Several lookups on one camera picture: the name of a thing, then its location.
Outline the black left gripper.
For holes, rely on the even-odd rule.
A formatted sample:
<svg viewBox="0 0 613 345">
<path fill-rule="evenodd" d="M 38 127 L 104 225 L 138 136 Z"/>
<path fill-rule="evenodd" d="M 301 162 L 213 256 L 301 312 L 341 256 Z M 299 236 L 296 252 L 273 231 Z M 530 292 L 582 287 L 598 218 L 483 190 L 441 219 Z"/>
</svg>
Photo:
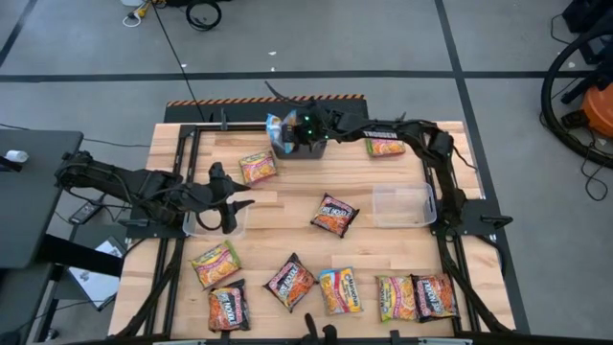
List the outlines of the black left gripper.
<svg viewBox="0 0 613 345">
<path fill-rule="evenodd" d="M 223 234 L 230 234 L 237 227 L 235 214 L 254 203 L 252 199 L 227 202 L 233 193 L 249 191 L 250 187 L 234 181 L 220 162 L 209 169 L 207 184 L 188 183 L 185 188 L 184 208 L 194 212 L 196 222 L 207 231 L 221 230 Z M 202 219 L 201 214 L 210 210 L 219 213 L 218 225 L 207 225 Z"/>
</svg>

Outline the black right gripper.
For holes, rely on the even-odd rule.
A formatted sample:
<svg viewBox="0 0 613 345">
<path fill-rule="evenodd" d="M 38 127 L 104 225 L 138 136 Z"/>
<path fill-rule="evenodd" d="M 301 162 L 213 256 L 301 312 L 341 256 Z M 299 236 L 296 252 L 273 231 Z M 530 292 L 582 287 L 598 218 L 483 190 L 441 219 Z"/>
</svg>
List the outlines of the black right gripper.
<svg viewBox="0 0 613 345">
<path fill-rule="evenodd" d="M 285 144 L 314 145 L 331 138 L 332 116 L 325 110 L 299 113 L 296 123 L 284 125 L 282 133 Z"/>
</svg>

